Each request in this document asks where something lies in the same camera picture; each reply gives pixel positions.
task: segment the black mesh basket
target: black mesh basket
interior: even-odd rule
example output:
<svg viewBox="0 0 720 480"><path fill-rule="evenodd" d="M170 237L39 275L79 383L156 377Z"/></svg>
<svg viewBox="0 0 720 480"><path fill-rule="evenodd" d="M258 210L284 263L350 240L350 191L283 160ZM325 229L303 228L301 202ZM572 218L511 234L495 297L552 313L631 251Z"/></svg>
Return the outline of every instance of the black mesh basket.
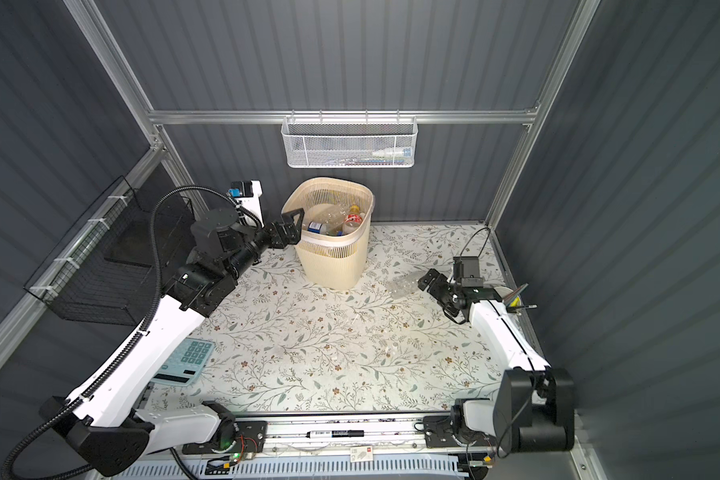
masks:
<svg viewBox="0 0 720 480"><path fill-rule="evenodd" d="M55 274L45 274L41 281L36 272L24 288L64 320L138 325L155 288L147 230L151 206L145 208L140 193L129 190L101 219L88 220L93 225L68 256L49 256L45 265L53 265ZM193 222L189 199L176 195L161 207L155 232L163 279L170 278L192 250Z"/></svg>

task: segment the yellow object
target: yellow object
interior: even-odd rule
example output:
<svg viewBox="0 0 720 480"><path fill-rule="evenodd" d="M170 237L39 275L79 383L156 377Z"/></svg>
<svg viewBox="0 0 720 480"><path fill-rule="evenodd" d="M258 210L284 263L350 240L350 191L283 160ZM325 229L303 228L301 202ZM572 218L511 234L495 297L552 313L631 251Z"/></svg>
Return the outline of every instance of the yellow object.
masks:
<svg viewBox="0 0 720 480"><path fill-rule="evenodd" d="M282 207L283 212L303 208L306 218L312 218L328 205L338 204L349 204L366 212L360 227L350 234L301 232L296 253L310 281L336 290L347 290L357 284L365 270L375 203L373 192L364 185L337 178L312 178L298 186Z"/></svg>

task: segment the floral pattern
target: floral pattern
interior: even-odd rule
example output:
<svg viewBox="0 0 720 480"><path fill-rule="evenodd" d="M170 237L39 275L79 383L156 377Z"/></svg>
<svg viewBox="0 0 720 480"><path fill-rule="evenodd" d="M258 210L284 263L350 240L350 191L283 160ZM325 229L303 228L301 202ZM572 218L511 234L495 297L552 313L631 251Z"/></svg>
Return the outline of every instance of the floral pattern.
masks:
<svg viewBox="0 0 720 480"><path fill-rule="evenodd" d="M155 385L150 408L215 399L235 412L411 410L489 394L501 372L477 332L449 321L428 294L393 300L385 288L415 270L448 272L477 228L373 226L365 272L346 291L307 280L294 249L269 250L192 333L215 342L198 381ZM478 234L466 253L482 242ZM480 267L503 284L489 244Z"/></svg>

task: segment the marker pen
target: marker pen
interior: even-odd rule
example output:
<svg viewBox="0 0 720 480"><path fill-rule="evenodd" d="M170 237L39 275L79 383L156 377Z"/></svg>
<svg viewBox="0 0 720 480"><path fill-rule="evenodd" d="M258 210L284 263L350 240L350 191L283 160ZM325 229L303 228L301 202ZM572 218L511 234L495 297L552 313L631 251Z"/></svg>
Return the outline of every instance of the marker pen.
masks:
<svg viewBox="0 0 720 480"><path fill-rule="evenodd" d="M340 437L362 437L365 436L363 430L317 430L307 432L307 438L340 438Z"/></svg>

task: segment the white mesh basket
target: white mesh basket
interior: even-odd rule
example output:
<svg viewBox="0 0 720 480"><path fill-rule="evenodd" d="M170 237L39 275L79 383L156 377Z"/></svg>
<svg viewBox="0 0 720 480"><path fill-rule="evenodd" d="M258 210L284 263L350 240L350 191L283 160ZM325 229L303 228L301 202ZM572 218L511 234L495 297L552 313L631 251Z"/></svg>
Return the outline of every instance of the white mesh basket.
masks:
<svg viewBox="0 0 720 480"><path fill-rule="evenodd" d="M306 123L286 117L282 141L294 168L412 167L416 119L389 123Z"/></svg>
<svg viewBox="0 0 720 480"><path fill-rule="evenodd" d="M327 177L307 180L288 198L282 211L303 208L306 218L336 204L356 205L365 212L360 228L349 235L326 236L301 231L296 253L310 281L336 290L355 286L365 270L375 202L373 193L364 185Z"/></svg>

